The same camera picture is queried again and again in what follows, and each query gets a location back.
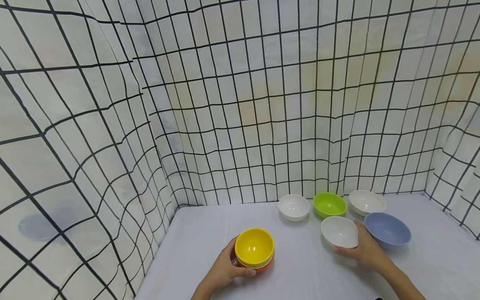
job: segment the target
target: white backdrop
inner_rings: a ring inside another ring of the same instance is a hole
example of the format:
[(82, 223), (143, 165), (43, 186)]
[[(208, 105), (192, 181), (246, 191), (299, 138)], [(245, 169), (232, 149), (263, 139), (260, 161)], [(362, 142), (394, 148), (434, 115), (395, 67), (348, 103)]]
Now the white backdrop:
[(478, 240), (479, 14), (0, 0), (0, 299), (133, 298), (182, 205), (424, 192)]

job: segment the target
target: blue bowl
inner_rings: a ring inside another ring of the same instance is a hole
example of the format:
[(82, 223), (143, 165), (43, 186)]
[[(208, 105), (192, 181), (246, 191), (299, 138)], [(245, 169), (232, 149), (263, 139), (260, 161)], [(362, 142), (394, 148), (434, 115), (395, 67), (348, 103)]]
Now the blue bowl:
[(397, 249), (412, 238), (410, 229), (399, 219), (384, 213), (371, 213), (365, 217), (365, 227), (386, 250)]

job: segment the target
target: wrist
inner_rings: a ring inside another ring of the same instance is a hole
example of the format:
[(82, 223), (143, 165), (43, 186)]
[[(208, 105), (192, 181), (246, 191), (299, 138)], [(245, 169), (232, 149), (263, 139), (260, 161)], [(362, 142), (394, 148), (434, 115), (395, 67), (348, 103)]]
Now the wrist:
[(401, 270), (390, 260), (385, 260), (375, 268), (375, 271), (382, 277), (389, 277), (392, 273), (396, 273)]
[(397, 266), (390, 260), (390, 258), (386, 257), (385, 259), (379, 261), (373, 269), (375, 272), (385, 277), (387, 274), (395, 271)]
[(215, 291), (215, 285), (207, 277), (205, 277), (197, 286), (197, 289), (193, 294), (192, 300), (210, 299)]

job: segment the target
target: hand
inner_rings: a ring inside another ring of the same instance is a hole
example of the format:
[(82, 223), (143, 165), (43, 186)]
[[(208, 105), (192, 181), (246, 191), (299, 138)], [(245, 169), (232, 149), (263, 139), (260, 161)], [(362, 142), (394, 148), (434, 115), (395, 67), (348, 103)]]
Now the hand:
[(357, 248), (334, 247), (334, 252), (342, 256), (350, 257), (358, 261), (361, 265), (382, 273), (385, 268), (393, 265), (387, 254), (380, 248), (378, 243), (368, 233), (365, 226), (360, 221), (355, 220), (359, 232), (359, 245)]
[(210, 299), (217, 289), (223, 288), (235, 277), (252, 277), (257, 274), (254, 269), (237, 267), (232, 264), (232, 260), (236, 257), (234, 248), (237, 237), (234, 237), (220, 252), (212, 268), (198, 285), (192, 299)]

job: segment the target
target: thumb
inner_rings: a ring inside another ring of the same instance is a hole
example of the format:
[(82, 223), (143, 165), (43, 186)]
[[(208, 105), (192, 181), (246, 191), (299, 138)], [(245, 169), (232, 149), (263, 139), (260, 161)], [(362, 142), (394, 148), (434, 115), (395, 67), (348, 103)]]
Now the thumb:
[(243, 267), (233, 267), (232, 271), (233, 277), (253, 277), (257, 275), (257, 272), (253, 269), (243, 268)]
[(350, 258), (355, 258), (356, 254), (356, 249), (355, 248), (343, 248), (343, 247), (334, 247), (333, 251), (335, 253), (338, 253), (342, 256), (350, 257)]

